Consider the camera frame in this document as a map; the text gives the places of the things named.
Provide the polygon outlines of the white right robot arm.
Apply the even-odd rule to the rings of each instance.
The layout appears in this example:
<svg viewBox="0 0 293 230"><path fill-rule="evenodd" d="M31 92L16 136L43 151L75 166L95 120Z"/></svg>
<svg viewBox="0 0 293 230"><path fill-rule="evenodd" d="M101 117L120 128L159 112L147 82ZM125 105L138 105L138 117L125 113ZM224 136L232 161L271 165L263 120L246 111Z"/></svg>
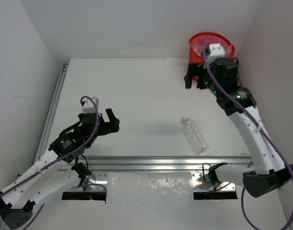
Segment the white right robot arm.
<svg viewBox="0 0 293 230"><path fill-rule="evenodd" d="M251 91L241 86L237 77L238 59L220 57L211 64L189 63L185 87L190 89L193 77L197 88L209 89L217 104L238 129L251 155L252 168L218 163L209 168L208 182L216 186L231 182L244 187L253 197L260 197L293 182L293 164L287 164L274 148L260 119Z"/></svg>

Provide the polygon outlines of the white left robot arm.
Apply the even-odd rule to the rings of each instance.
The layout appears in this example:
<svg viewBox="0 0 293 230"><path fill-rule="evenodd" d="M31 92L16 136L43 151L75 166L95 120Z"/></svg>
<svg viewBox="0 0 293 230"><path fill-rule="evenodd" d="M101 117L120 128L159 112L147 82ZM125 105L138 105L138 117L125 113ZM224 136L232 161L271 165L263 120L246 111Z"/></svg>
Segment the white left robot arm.
<svg viewBox="0 0 293 230"><path fill-rule="evenodd" d="M34 208L49 198L92 176L82 162L67 170L65 177L53 183L49 179L60 169L76 160L90 148L98 136L119 131L120 120L112 109L106 109L109 121L95 109L83 109L79 121L61 131L44 154L12 184L0 190L0 217L11 229L27 226Z"/></svg>

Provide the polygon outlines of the clear unlabelled bottle white cap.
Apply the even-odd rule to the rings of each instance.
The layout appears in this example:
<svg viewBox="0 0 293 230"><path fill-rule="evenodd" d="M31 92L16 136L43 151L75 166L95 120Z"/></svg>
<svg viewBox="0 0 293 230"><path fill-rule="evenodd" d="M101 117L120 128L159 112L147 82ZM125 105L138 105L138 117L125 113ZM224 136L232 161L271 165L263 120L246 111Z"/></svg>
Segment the clear unlabelled bottle white cap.
<svg viewBox="0 0 293 230"><path fill-rule="evenodd" d="M196 123L188 117L183 117L180 122L182 132L193 151L196 154L204 153L209 146Z"/></svg>

